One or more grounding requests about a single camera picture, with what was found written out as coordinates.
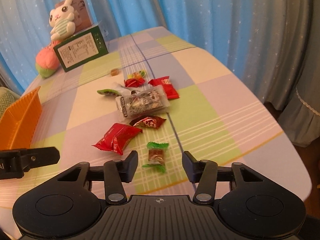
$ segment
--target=green box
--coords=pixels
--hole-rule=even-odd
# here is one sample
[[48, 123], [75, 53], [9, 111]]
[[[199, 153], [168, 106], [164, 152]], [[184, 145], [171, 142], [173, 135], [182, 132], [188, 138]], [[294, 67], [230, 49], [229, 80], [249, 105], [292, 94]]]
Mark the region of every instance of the green box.
[[102, 25], [95, 24], [67, 38], [53, 48], [65, 72], [108, 54], [100, 28], [106, 35]]

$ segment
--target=checkered tablecloth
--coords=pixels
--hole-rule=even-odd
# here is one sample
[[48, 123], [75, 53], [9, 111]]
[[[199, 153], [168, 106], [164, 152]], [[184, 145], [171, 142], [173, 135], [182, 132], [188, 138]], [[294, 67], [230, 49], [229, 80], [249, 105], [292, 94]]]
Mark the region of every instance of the checkered tablecloth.
[[[41, 86], [43, 112], [32, 147], [55, 146], [60, 150], [58, 164], [33, 169], [22, 179], [0, 181], [0, 206], [11, 208], [24, 192], [81, 161], [92, 166], [119, 158], [92, 144], [118, 121], [114, 98], [96, 91], [123, 83], [127, 74], [145, 70], [146, 81], [170, 76], [180, 98], [170, 101], [167, 121], [159, 130], [144, 128], [124, 151], [139, 153], [132, 183], [124, 185], [130, 194], [190, 194], [181, 165], [181, 152], [190, 151], [196, 159], [210, 159], [219, 165], [238, 160], [305, 199], [311, 189], [308, 173], [294, 147], [277, 122], [257, 98], [222, 63], [203, 49], [176, 37], [163, 27], [107, 42], [109, 54], [70, 72], [60, 69], [52, 77], [37, 77], [28, 91]], [[110, 70], [121, 68], [111, 77]], [[167, 173], [141, 168], [148, 161], [149, 141], [169, 142]], [[92, 191], [104, 198], [102, 182]], [[228, 191], [217, 189], [216, 197]]]

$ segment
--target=wrapped candy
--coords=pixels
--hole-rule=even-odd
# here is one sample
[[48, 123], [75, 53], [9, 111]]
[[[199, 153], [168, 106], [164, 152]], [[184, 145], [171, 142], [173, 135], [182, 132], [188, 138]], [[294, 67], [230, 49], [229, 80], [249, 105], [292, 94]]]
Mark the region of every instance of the wrapped candy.
[[137, 127], [115, 123], [105, 133], [103, 138], [92, 146], [102, 151], [113, 151], [119, 155], [123, 155], [123, 150], [140, 132], [142, 132], [142, 129]]
[[137, 88], [141, 85], [143, 85], [146, 81], [140, 77], [140, 78], [129, 78], [127, 80], [124, 81], [124, 85], [126, 87], [134, 87]]
[[128, 79], [145, 77], [145, 75], [146, 75], [146, 72], [144, 70], [140, 70], [138, 72], [133, 72], [132, 74], [128, 74]]
[[167, 112], [170, 105], [162, 86], [116, 98], [120, 121], [132, 120], [142, 115]]
[[166, 172], [164, 152], [168, 148], [169, 143], [148, 142], [149, 150], [148, 164], [143, 165], [143, 168], [155, 167], [160, 172]]
[[119, 73], [120, 73], [120, 70], [118, 68], [111, 69], [111, 71], [110, 71], [111, 76], [116, 76]]
[[110, 88], [102, 89], [97, 91], [100, 95], [107, 95], [107, 96], [128, 96], [131, 94], [131, 90], [121, 86], [120, 84], [113, 82]]
[[132, 126], [143, 126], [159, 129], [166, 119], [155, 115], [147, 115], [136, 118], [130, 122]]
[[151, 79], [148, 83], [152, 86], [161, 85], [163, 87], [164, 92], [166, 93], [168, 99], [179, 98], [179, 94], [177, 93], [177, 91], [174, 89], [173, 85], [169, 81], [169, 76]]

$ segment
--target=star-patterned curtain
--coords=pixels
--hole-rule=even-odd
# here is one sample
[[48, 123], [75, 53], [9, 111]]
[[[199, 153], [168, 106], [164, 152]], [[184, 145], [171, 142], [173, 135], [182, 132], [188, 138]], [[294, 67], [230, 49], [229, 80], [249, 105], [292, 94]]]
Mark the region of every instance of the star-patterned curtain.
[[[0, 0], [0, 74], [7, 73], [15, 90], [21, 92], [37, 74], [35, 56], [50, 42], [48, 15], [58, 1]], [[298, 20], [307, 20], [302, 13], [296, 14], [298, 17], [294, 19], [290, 15], [292, 11], [299, 12], [301, 4], [307, 6], [302, 0], [88, 2], [93, 18], [104, 22], [110, 38], [165, 26], [175, 35], [213, 54], [261, 101], [275, 84], [277, 90], [269, 96], [269, 101], [277, 99], [283, 107], [299, 73], [299, 61], [292, 61], [290, 55], [300, 58], [308, 25], [300, 24], [301, 28], [295, 33]], [[299, 46], [284, 46], [284, 41], [290, 40], [288, 35], [303, 36]]]
[[38, 74], [35, 57], [50, 43], [49, 12], [59, 1], [0, 0], [0, 75], [16, 93]]

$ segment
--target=red packet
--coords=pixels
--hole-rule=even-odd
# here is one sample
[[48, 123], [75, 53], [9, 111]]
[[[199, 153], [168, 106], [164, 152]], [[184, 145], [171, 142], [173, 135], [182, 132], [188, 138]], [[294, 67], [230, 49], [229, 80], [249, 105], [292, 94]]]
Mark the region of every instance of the red packet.
[[160, 126], [164, 123], [167, 119], [161, 118], [155, 115], [148, 115], [148, 116], [141, 116], [132, 120], [129, 124], [132, 126], [143, 126], [149, 128], [159, 129]]
[[173, 85], [169, 81], [169, 76], [151, 79], [148, 83], [154, 87], [157, 85], [162, 85], [164, 92], [167, 94], [168, 99], [179, 98], [179, 94], [177, 93], [177, 91], [174, 89]]
[[92, 145], [102, 151], [112, 151], [120, 155], [123, 155], [123, 150], [127, 147], [129, 142], [142, 132], [142, 129], [125, 125], [121, 123], [115, 123], [98, 141], [95, 145]]
[[140, 78], [129, 78], [124, 81], [125, 87], [134, 87], [137, 88], [145, 83], [145, 80], [140, 77]]

